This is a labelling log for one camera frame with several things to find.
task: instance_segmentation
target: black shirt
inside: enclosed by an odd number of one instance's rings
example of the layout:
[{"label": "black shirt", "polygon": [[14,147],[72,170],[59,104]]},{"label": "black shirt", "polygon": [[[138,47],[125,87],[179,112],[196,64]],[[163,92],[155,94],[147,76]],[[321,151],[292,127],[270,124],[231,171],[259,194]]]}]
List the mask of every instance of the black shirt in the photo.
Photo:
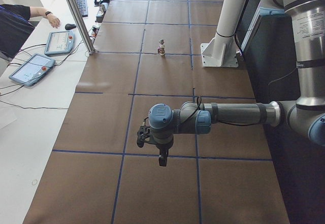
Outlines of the black shirt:
[{"label": "black shirt", "polygon": [[29,19],[29,7],[0,5],[0,52],[11,58],[16,55],[34,30]]}]

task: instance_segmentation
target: blue joint cap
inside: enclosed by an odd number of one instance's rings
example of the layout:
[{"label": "blue joint cap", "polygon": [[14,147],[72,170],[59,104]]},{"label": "blue joint cap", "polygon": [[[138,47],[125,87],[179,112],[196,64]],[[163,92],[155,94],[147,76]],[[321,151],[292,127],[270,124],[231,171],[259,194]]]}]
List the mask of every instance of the blue joint cap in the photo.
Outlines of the blue joint cap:
[{"label": "blue joint cap", "polygon": [[310,126],[308,137],[311,142],[325,146],[325,114]]},{"label": "blue joint cap", "polygon": [[149,111],[149,123],[154,129],[163,129],[173,119],[172,109],[165,104],[157,104]]},{"label": "blue joint cap", "polygon": [[199,111],[195,121],[196,134],[208,134],[211,131],[211,115],[208,111]]}]

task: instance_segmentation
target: small figurine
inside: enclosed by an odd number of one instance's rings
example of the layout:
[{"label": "small figurine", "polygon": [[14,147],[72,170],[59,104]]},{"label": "small figurine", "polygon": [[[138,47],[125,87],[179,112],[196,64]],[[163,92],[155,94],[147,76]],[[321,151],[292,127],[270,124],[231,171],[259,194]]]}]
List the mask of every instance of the small figurine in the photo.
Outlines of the small figurine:
[{"label": "small figurine", "polygon": [[165,41],[159,40],[158,54],[165,55]]}]

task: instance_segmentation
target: brown work surface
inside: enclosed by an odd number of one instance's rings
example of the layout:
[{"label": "brown work surface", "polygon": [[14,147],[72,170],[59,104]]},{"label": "brown work surface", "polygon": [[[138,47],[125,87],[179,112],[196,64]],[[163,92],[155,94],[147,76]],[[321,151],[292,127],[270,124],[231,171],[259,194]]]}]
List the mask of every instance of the brown work surface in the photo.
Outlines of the brown work surface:
[{"label": "brown work surface", "polygon": [[222,1],[111,1],[24,224],[288,223],[262,126],[174,135],[165,168],[136,144],[155,104],[255,102],[243,63],[202,66]]},{"label": "brown work surface", "polygon": [[121,158],[52,152],[24,224],[107,224]]}]

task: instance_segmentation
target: tablet screen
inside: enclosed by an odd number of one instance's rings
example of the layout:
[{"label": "tablet screen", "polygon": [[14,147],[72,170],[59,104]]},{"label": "tablet screen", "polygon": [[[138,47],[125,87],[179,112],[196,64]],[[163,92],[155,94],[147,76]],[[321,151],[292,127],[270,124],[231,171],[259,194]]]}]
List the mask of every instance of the tablet screen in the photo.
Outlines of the tablet screen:
[{"label": "tablet screen", "polygon": [[17,71],[12,77],[22,81],[28,82],[33,79],[35,75],[45,66],[51,59],[43,56],[34,56],[33,59],[29,60],[21,69]]},{"label": "tablet screen", "polygon": [[52,33],[48,52],[67,50],[69,32]]}]

